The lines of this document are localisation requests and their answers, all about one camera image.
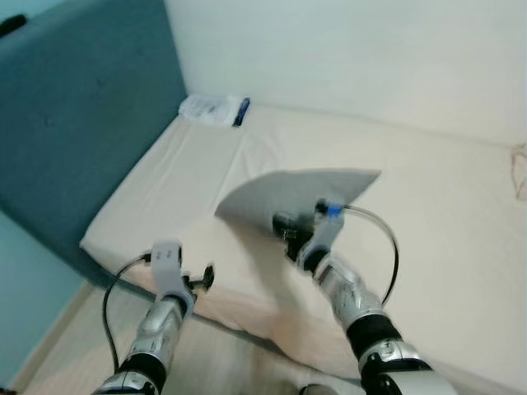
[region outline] cable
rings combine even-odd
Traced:
[[[386,305],[389,297],[392,294],[392,290],[394,289],[395,282],[397,281],[397,273],[399,271],[399,245],[397,243],[397,238],[395,237],[395,233],[392,230],[392,228],[390,228],[389,225],[385,222],[385,220],[383,220],[380,216],[378,216],[372,211],[366,210],[364,208],[348,206],[348,205],[344,206],[344,208],[356,215],[363,216],[366,219],[377,224],[389,237],[392,243],[392,246],[394,247],[394,268],[392,270],[392,278],[389,282],[388,289],[386,290],[385,297],[382,298],[382,305],[384,306]]]
[[[145,253],[139,258],[134,259],[132,262],[129,262],[125,264],[123,267],[119,269],[117,274],[114,276],[114,280],[112,280],[110,286],[106,288],[105,292],[105,298],[102,300],[102,325],[105,329],[105,335],[106,339],[108,340],[108,343],[110,345],[110,352],[112,354],[112,361],[114,364],[114,374],[117,373],[117,370],[119,369],[119,357],[117,356],[117,349],[115,348],[115,342],[114,337],[112,336],[112,332],[110,331],[110,326],[108,325],[108,298],[110,297],[110,292],[114,288],[115,284],[119,280],[119,278],[123,275],[124,272],[126,272],[129,268],[132,266],[140,263],[140,262],[150,262],[151,255],[149,253]]]

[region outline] bed frame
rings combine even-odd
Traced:
[[[76,0],[0,39],[0,209],[92,283],[93,217],[186,96],[162,0]]]

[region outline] wooden floor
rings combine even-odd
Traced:
[[[100,321],[102,291],[79,309],[37,371],[25,395],[90,394],[110,375],[111,358]],[[119,357],[128,350],[148,302],[124,290],[110,298],[110,325]],[[195,319],[185,324],[164,395],[289,395],[325,383],[340,395],[363,394],[354,384],[295,364]]]

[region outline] upholstered headboard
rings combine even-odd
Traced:
[[[105,284],[79,241],[185,96],[162,0],[75,0],[29,20],[0,39],[0,208]]]

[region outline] mattress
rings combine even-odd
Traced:
[[[197,314],[356,378],[328,302],[283,246],[213,216],[233,188],[261,174],[331,168],[382,170],[355,203],[398,236],[387,311],[403,337],[454,381],[524,392],[525,205],[515,200],[505,146],[263,105],[240,128],[176,118],[100,210],[82,247],[115,272],[156,241],[179,239],[185,271],[216,267]],[[383,232],[347,217],[333,251],[385,292],[393,257]],[[147,267],[127,278],[155,290]]]

